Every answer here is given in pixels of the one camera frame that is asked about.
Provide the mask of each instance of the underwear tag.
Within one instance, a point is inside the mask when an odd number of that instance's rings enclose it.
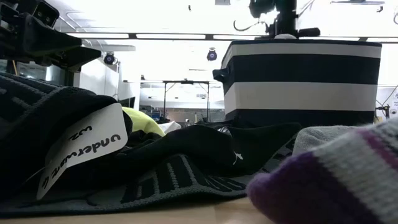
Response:
[[[79,120],[66,129],[49,150],[53,154],[46,157],[47,166],[40,178],[37,200],[43,198],[67,168],[117,151],[126,143],[127,132],[120,103]]]

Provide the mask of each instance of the pile of clothes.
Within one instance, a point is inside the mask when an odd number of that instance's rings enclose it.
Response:
[[[132,212],[248,195],[276,224],[398,223],[398,119],[304,129],[235,119],[165,135],[146,118],[134,127],[137,114],[125,109],[127,144],[67,169],[37,200],[51,146],[71,124],[114,103],[0,74],[0,217]]]

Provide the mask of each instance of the striped storage box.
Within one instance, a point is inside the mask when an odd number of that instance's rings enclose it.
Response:
[[[235,41],[215,80],[226,119],[256,125],[372,123],[381,44],[340,40]]]

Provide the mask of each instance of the wooden table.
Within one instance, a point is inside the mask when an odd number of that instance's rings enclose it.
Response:
[[[163,206],[132,213],[63,217],[0,219],[0,224],[274,224],[259,213],[249,199],[222,203]]]

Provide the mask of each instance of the clothing tag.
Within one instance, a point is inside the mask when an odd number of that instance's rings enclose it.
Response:
[[[40,178],[37,200],[43,198],[67,168],[117,151],[126,143],[120,103],[95,111],[70,126],[49,151],[56,153],[46,157],[47,167]]]

